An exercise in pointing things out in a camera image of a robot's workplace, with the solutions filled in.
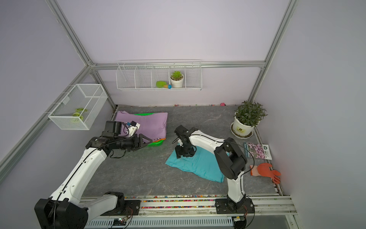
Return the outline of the purple pants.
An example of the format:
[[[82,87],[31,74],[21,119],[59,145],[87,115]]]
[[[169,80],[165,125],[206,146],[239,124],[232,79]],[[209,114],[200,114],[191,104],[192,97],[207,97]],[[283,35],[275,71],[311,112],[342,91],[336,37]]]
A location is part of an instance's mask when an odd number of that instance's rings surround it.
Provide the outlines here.
[[[132,121],[140,124],[137,130],[137,134],[143,134],[152,139],[153,142],[166,138],[166,125],[167,125],[168,113],[155,113],[149,116],[139,116],[136,114],[130,114],[126,111],[119,111],[116,115],[115,121],[131,123]]]

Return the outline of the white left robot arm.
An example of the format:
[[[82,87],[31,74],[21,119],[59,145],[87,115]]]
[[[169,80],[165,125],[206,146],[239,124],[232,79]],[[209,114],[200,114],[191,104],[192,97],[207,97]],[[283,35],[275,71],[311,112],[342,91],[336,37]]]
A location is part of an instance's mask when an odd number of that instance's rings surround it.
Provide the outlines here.
[[[65,181],[50,195],[41,198],[34,210],[43,229],[83,229],[94,218],[109,211],[132,215],[122,192],[107,192],[88,203],[81,198],[98,167],[114,150],[136,151],[152,143],[152,139],[137,134],[140,124],[134,121],[108,121],[101,136],[86,145],[81,159]]]

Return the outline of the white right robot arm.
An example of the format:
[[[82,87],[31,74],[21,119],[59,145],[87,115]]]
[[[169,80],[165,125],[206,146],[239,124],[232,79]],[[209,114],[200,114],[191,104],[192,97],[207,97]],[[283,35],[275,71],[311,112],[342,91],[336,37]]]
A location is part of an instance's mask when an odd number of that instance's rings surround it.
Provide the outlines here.
[[[242,176],[246,173],[247,158],[234,139],[220,139],[203,133],[197,128],[182,125],[174,131],[177,146],[167,163],[183,171],[211,180],[227,179],[226,204],[231,211],[251,205],[243,190]]]

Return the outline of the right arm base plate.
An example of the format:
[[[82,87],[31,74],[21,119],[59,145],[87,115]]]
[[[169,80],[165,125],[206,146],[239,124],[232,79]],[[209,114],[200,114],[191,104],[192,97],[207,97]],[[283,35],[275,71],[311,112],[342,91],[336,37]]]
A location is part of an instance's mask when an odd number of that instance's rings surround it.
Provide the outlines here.
[[[218,198],[215,200],[215,208],[217,214],[252,214],[255,208],[250,198],[244,197],[235,203],[230,198]]]

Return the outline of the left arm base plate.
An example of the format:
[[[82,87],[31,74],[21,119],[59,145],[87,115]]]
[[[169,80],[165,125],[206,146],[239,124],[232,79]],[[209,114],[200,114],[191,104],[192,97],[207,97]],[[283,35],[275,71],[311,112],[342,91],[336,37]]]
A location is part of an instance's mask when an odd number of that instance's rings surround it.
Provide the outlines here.
[[[125,200],[123,207],[116,207],[111,211],[105,212],[102,216],[137,216],[139,215],[140,205],[140,200]]]

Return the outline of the teal pants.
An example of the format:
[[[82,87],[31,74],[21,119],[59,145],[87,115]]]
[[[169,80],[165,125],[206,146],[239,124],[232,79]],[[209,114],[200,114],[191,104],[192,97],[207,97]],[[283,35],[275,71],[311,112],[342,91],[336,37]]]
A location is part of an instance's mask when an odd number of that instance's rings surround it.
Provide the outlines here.
[[[197,148],[193,157],[182,156],[177,158],[176,151],[174,150],[165,164],[183,172],[193,173],[209,181],[223,183],[225,179],[215,155],[200,147]]]

